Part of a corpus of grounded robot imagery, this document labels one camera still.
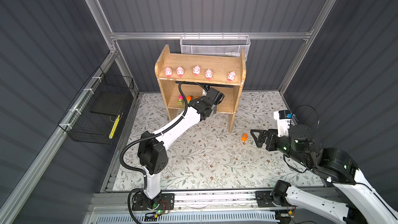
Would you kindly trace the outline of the pink pig toy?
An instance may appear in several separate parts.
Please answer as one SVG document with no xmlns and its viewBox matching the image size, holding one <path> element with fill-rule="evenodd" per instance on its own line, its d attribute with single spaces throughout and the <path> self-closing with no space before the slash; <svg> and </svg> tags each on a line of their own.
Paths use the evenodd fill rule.
<svg viewBox="0 0 398 224">
<path fill-rule="evenodd" d="M 181 66 L 177 67 L 176 74 L 177 76 L 182 77 L 184 75 L 184 69 Z"/>
<path fill-rule="evenodd" d="M 201 72 L 201 68 L 200 68 L 199 65 L 197 65 L 197 66 L 195 66 L 195 67 L 193 68 L 193 75 L 194 75 L 194 76 L 200 75 L 200 72 Z"/>
<path fill-rule="evenodd" d="M 171 77 L 173 74 L 173 70 L 170 67 L 166 67 L 164 73 L 166 77 Z"/>
<path fill-rule="evenodd" d="M 228 73 L 228 81 L 232 82 L 232 81 L 235 80 L 235 78 L 236 78 L 236 72 L 235 71 L 232 71 L 232 72 Z"/>
<path fill-rule="evenodd" d="M 208 79 L 208 80 L 210 80 L 210 79 L 212 79 L 212 77 L 213 77 L 213 72 L 212 72 L 212 70 L 211 70 L 211 69 L 207 69 L 207 70 L 205 71 L 205 78 Z"/>
</svg>

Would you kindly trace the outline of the pink pig toy front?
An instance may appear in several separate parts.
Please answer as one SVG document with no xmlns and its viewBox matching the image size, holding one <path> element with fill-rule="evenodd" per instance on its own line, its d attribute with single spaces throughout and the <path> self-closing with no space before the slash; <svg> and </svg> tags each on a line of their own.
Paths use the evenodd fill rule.
<svg viewBox="0 0 398 224">
<path fill-rule="evenodd" d="M 193 75 L 194 75 L 194 76 L 200 75 L 200 72 L 201 72 L 201 68 L 200 68 L 199 65 L 197 65 L 197 66 L 195 66 L 195 67 L 193 68 Z"/>
</svg>

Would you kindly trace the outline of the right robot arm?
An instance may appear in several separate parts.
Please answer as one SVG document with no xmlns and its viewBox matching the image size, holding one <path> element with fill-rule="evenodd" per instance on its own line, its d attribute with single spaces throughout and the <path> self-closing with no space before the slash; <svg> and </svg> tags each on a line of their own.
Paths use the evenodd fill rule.
<svg viewBox="0 0 398 224">
<path fill-rule="evenodd" d="M 279 136 L 277 129 L 251 130 L 256 145 L 279 151 L 338 188 L 349 203 L 335 202 L 278 180 L 268 200 L 276 206 L 298 206 L 337 224 L 396 224 L 398 213 L 366 180 L 351 156 L 336 148 L 324 148 L 313 140 L 313 130 L 303 124 L 291 126 Z"/>
</svg>

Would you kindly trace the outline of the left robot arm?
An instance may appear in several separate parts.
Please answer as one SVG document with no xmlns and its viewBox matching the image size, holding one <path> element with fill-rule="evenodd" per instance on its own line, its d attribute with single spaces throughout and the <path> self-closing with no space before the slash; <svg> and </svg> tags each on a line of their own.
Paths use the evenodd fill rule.
<svg viewBox="0 0 398 224">
<path fill-rule="evenodd" d="M 188 129 L 214 113 L 217 106 L 225 98 L 225 95 L 217 89 L 205 88 L 198 84 L 205 90 L 205 95 L 188 102 L 182 90 L 183 84 L 184 82 L 178 84 L 178 90 L 183 99 L 183 112 L 164 127 L 152 133 L 144 132 L 140 139 L 126 145 L 119 156 L 120 164 L 124 168 L 144 175 L 144 188 L 140 191 L 144 201 L 152 209 L 156 208 L 161 201 L 160 174 L 169 161 L 168 149 Z M 140 161 L 140 168 L 130 166 L 124 160 L 126 152 L 136 144 L 139 145 L 137 156 Z"/>
</svg>

